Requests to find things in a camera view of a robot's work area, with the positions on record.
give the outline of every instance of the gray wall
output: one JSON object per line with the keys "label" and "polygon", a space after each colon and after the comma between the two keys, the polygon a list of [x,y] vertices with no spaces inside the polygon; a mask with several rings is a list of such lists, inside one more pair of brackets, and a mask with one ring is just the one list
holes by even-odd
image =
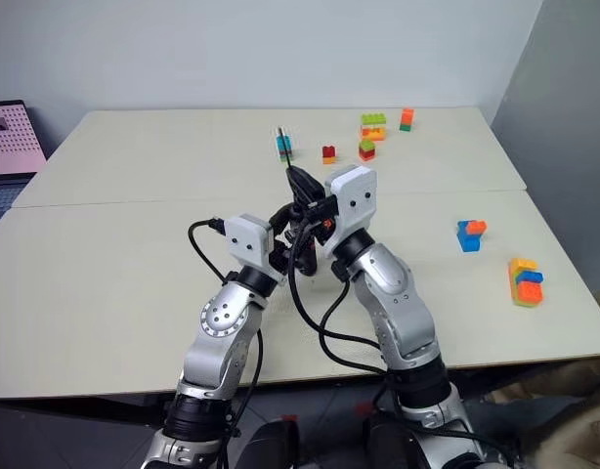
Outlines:
{"label": "gray wall", "polygon": [[94,108],[480,106],[540,0],[0,0],[0,99]]}
{"label": "gray wall", "polygon": [[600,0],[545,0],[495,131],[592,289],[600,288]]}

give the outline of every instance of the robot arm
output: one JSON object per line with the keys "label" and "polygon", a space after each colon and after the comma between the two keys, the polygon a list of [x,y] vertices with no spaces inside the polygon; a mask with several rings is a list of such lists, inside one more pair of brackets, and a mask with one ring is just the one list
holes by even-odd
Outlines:
{"label": "robot arm", "polygon": [[375,172],[344,169],[326,182],[326,193],[336,196],[338,215],[324,250],[339,264],[334,271],[347,270],[369,313],[399,413],[418,425],[411,430],[430,467],[444,467],[463,454],[481,460],[483,453],[474,441],[436,437],[428,431],[471,432],[471,425],[458,391],[448,381],[435,324],[415,291],[410,268],[366,231],[376,210]]}
{"label": "robot arm", "polygon": [[163,429],[154,434],[142,469],[212,467],[228,438],[236,393],[267,298],[283,275],[270,264],[274,235],[249,215],[224,223],[229,250],[242,265],[202,308]]}

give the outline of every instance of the gray floor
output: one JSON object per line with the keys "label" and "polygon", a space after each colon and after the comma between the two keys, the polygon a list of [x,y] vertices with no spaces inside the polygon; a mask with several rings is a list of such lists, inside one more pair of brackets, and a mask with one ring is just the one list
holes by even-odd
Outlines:
{"label": "gray floor", "polygon": [[[375,385],[316,386],[257,393],[240,422],[242,435],[231,441],[230,461],[263,423],[296,415],[306,468],[365,468],[360,445],[364,409]],[[475,429],[512,435],[542,423],[570,401],[546,399],[513,405],[466,403]],[[153,430],[0,407],[0,468],[138,468]]]}

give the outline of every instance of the lego block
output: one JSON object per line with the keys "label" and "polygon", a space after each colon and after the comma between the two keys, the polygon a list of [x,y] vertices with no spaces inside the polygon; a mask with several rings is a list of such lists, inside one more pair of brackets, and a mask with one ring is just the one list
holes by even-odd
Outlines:
{"label": "lego block", "polygon": [[376,114],[362,114],[361,115],[362,125],[386,125],[387,118],[382,112]]}
{"label": "lego block", "polygon": [[520,306],[536,306],[543,301],[541,284],[522,281],[517,285],[517,302]]}
{"label": "lego block", "polygon": [[[293,153],[291,152],[291,140],[289,139],[288,135],[283,135],[283,137],[284,144],[286,145],[287,150],[289,151],[289,159],[293,159]],[[280,161],[286,161],[287,158],[285,156],[284,146],[282,142],[283,139],[280,136],[277,136],[277,148],[279,149]]]}
{"label": "lego block", "polygon": [[458,242],[463,252],[476,252],[480,251],[480,237],[469,236],[463,231],[458,232]]}
{"label": "lego block", "polygon": [[411,108],[404,108],[402,111],[402,117],[400,118],[400,130],[410,130],[410,126],[413,125],[413,116],[415,110]]}
{"label": "lego block", "polygon": [[372,127],[361,129],[361,138],[364,140],[372,140],[373,142],[379,142],[385,140],[387,137],[387,129],[384,127]]}
{"label": "lego block", "polygon": [[[291,140],[289,139],[288,135],[283,135],[284,137],[284,144],[287,146],[287,149],[291,149]],[[284,151],[284,146],[282,145],[282,138],[280,136],[277,136],[277,147],[279,148],[279,151]]]}
{"label": "lego block", "polygon": [[487,230],[487,223],[482,220],[471,220],[465,227],[468,235],[481,235]]}
{"label": "lego block", "polygon": [[487,224],[476,220],[462,220],[458,222],[458,242],[463,252],[480,250],[480,236],[487,229]]}
{"label": "lego block", "polygon": [[535,271],[523,271],[515,277],[515,283],[518,285],[522,281],[531,281],[532,283],[541,283],[543,281],[543,274]]}
{"label": "lego block", "polygon": [[515,258],[511,260],[509,270],[512,276],[517,276],[523,271],[536,271],[538,264],[530,259]]}
{"label": "lego block", "polygon": [[375,157],[376,144],[372,140],[361,140],[359,144],[359,157],[363,161],[369,161]]}
{"label": "lego block", "polygon": [[323,164],[332,164],[335,162],[335,147],[322,147],[321,148],[321,162]]}
{"label": "lego block", "polygon": [[529,259],[512,259],[508,265],[508,279],[513,302],[533,307],[543,301],[543,274],[536,272],[537,264]]}

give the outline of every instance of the yellow lego brick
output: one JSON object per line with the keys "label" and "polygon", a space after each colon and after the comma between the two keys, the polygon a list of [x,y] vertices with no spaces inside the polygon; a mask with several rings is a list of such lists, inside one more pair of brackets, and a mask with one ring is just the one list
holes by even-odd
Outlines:
{"label": "yellow lego brick", "polygon": [[511,259],[511,263],[509,264],[509,272],[511,276],[517,276],[523,271],[535,271],[538,269],[538,264],[535,261],[531,261],[530,259],[520,259],[514,258]]}

